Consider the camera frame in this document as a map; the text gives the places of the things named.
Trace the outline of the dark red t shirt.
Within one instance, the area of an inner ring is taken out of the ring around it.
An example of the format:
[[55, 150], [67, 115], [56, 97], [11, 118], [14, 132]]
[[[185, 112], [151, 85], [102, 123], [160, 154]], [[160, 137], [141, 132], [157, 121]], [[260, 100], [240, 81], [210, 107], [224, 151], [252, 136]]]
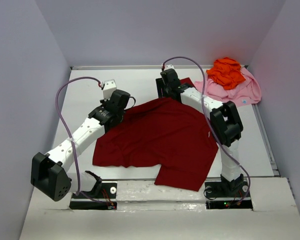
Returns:
[[204, 115], [170, 97], [129, 109], [100, 137], [92, 164], [98, 167], [160, 165], [155, 185], [199, 191], [218, 152]]

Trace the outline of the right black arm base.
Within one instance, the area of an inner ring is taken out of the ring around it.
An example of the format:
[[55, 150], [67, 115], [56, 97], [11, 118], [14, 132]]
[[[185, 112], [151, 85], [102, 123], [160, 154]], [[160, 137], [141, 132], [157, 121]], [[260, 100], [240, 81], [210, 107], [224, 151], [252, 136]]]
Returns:
[[207, 210], [239, 210], [239, 209], [253, 209], [252, 199], [250, 193], [238, 203], [242, 197], [245, 196], [248, 190], [248, 183], [244, 181], [237, 189], [227, 191], [222, 189], [222, 183], [219, 181], [209, 181], [204, 183], [203, 194], [206, 198]]

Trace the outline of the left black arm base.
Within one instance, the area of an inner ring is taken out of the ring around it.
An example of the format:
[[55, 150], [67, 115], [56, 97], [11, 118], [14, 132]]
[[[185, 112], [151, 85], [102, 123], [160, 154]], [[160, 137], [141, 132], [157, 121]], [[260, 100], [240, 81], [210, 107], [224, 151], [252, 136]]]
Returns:
[[71, 210], [117, 210], [117, 181], [103, 181], [99, 188], [90, 192], [71, 195], [69, 208]]

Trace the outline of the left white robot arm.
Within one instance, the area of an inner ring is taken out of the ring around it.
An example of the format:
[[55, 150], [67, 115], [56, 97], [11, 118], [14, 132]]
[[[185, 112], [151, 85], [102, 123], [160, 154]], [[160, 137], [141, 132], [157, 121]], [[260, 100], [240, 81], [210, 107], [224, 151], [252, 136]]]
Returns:
[[89, 170], [80, 171], [78, 157], [122, 122], [131, 98], [129, 93], [116, 89], [74, 133], [68, 133], [67, 139], [45, 154], [38, 152], [32, 158], [30, 183], [55, 202], [69, 192], [98, 194], [102, 179]]

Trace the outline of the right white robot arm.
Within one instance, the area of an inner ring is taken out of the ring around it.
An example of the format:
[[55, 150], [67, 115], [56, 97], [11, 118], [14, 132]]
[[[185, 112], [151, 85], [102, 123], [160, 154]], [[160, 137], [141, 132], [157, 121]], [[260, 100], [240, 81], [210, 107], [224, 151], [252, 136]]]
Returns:
[[220, 149], [220, 181], [205, 184], [205, 196], [209, 200], [217, 198], [236, 198], [244, 194], [243, 170], [239, 163], [239, 140], [242, 136], [243, 123], [238, 109], [232, 101], [221, 102], [199, 92], [189, 83], [181, 83], [172, 65], [166, 67], [156, 80], [158, 97], [172, 99], [201, 112], [212, 127], [212, 134]]

